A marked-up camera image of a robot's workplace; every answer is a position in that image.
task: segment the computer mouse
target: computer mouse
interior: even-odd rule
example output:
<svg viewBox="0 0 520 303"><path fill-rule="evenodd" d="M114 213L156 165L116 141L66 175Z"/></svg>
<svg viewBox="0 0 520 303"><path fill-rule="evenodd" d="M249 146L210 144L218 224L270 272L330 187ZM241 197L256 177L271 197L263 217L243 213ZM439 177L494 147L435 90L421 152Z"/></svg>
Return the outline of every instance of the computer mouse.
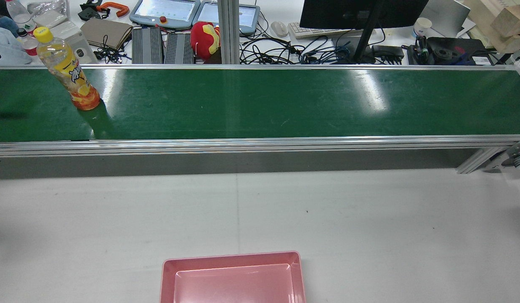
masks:
<svg viewBox="0 0 520 303"><path fill-rule="evenodd" d="M271 30L278 36L278 37L285 37L288 36L288 28L284 23L281 21L273 21L271 23Z"/></svg>

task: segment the white cloth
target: white cloth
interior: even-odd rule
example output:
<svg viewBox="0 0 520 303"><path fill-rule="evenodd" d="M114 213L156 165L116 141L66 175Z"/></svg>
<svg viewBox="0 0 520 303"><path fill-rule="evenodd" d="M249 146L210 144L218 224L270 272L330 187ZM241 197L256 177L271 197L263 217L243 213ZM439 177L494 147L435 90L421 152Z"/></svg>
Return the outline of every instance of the white cloth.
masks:
<svg viewBox="0 0 520 303"><path fill-rule="evenodd" d="M32 58L26 53L8 29L0 27L0 66L23 65L31 63Z"/></svg>

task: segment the blue cloth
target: blue cloth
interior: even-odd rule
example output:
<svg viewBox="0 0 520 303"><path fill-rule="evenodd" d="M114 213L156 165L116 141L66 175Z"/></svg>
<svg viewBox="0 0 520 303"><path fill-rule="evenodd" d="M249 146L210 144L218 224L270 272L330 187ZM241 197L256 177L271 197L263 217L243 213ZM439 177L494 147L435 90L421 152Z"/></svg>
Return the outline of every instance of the blue cloth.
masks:
<svg viewBox="0 0 520 303"><path fill-rule="evenodd" d="M10 31L15 38L19 37L19 35L17 34L17 29L19 27L17 26L17 23L15 23L12 19L9 19L8 17L0 18L0 27Z"/></svg>
<svg viewBox="0 0 520 303"><path fill-rule="evenodd" d="M2 27L0 27L0 56L2 56L0 66L28 64L32 61L21 42Z"/></svg>

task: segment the plastic bag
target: plastic bag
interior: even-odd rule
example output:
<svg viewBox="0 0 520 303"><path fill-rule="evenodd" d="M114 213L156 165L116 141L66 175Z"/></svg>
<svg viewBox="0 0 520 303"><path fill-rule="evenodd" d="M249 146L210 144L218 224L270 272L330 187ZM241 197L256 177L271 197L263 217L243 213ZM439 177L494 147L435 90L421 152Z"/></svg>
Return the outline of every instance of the plastic bag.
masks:
<svg viewBox="0 0 520 303"><path fill-rule="evenodd" d="M37 17L42 13L55 10L69 19L69 2L68 0L50 0L43 2L32 2L26 6L26 9L32 17Z"/></svg>

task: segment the paper cup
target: paper cup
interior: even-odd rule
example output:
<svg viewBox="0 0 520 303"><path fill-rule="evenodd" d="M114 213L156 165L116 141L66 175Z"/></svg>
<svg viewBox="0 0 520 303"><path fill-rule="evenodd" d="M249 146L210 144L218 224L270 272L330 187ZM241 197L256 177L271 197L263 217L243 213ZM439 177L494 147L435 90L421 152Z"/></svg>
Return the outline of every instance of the paper cup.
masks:
<svg viewBox="0 0 520 303"><path fill-rule="evenodd" d="M426 36L430 27L432 27L432 22L429 19L418 18L414 25L414 36Z"/></svg>

